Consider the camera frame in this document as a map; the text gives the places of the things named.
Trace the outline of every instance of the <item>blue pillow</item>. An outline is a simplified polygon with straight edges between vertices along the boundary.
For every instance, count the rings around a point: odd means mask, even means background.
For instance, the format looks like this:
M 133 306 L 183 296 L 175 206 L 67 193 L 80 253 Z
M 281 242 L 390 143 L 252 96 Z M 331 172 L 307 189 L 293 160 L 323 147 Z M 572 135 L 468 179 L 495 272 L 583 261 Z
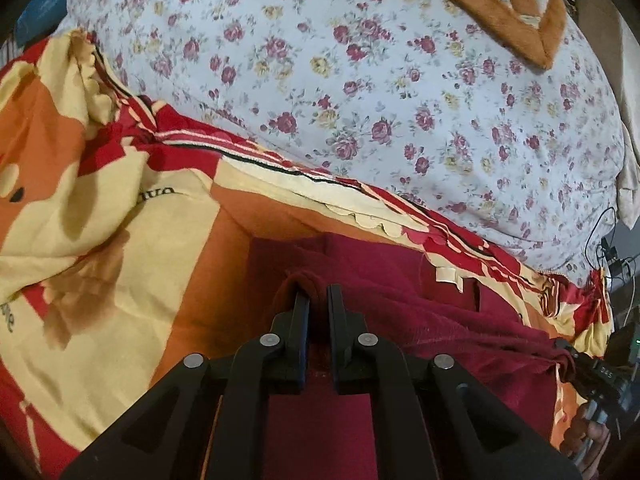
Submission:
M 15 43 L 24 46 L 56 27 L 65 16 L 66 0 L 31 0 L 15 23 Z

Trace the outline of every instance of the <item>red fabric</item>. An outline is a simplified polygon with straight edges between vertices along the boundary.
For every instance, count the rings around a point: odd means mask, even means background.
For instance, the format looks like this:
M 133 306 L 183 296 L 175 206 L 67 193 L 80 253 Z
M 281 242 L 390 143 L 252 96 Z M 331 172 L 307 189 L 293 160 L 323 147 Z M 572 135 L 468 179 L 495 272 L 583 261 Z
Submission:
M 571 372 L 568 355 L 546 333 L 523 326 L 500 296 L 473 280 L 465 280 L 465 288 L 477 291 L 474 311 L 452 306 L 459 300 L 454 286 L 447 304 L 429 267 L 417 251 L 333 234 L 294 243 L 255 239 L 248 300 L 268 318 L 290 308 L 302 286 L 312 300 L 310 334 L 321 343 L 328 333 L 326 287 L 340 283 L 345 306 L 363 313 L 371 332 L 423 358 L 453 355 L 548 438 L 555 367 L 559 363 L 562 373 Z M 373 480 L 374 464 L 367 396 L 336 396 L 329 375 L 316 369 L 301 396 L 271 399 L 264 480 Z
M 24 394 L 9 375 L 2 361 L 0 361 L 0 392 L 0 419 L 6 424 L 24 456 L 32 462 L 34 457 L 29 440 L 27 418 L 19 407 Z M 26 412 L 33 421 L 42 475 L 44 478 L 59 478 L 64 468 L 78 456 L 79 451 L 60 439 L 33 406 L 29 405 Z

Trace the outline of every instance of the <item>red stripe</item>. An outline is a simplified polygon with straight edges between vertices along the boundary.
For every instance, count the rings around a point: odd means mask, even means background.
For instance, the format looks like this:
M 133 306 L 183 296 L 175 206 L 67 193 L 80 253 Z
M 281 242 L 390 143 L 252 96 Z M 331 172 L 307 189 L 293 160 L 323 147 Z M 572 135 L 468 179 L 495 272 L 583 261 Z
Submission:
M 24 456 L 33 461 L 34 455 L 29 440 L 26 417 L 20 410 L 24 393 L 1 360 L 0 399 L 2 399 L 0 418 L 6 424 Z M 65 467 L 79 455 L 79 451 L 62 440 L 33 406 L 29 406 L 26 411 L 33 420 L 36 442 L 40 451 L 42 475 L 45 479 L 57 480 Z
M 39 283 L 26 286 L 22 290 L 22 295 L 31 305 L 32 309 L 40 316 L 40 319 L 44 319 L 49 311 L 49 305 L 44 301 L 44 287 Z

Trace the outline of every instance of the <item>bed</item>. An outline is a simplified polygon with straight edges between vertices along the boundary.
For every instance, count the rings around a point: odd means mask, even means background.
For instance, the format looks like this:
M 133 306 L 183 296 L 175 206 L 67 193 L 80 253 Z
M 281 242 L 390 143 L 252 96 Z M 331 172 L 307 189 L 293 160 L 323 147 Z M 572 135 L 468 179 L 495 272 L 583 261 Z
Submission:
M 326 18 L 315 10 L 325 8 Z M 570 20 L 545 73 L 449 0 L 69 0 L 69 9 L 61 27 L 94 30 L 133 91 L 153 88 L 182 113 L 408 197 L 534 268 L 584 283 L 589 235 L 596 262 L 613 225 L 613 215 L 595 223 L 616 205 L 622 125 Z

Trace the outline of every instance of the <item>beige cloth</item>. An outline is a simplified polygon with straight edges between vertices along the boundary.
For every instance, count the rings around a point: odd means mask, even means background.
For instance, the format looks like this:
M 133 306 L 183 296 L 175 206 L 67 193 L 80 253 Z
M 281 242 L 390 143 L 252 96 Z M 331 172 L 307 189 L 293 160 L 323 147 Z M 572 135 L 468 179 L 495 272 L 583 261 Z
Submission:
M 611 0 L 577 0 L 578 25 L 613 89 L 625 137 L 618 175 L 618 216 L 631 229 L 640 216 L 640 44 Z

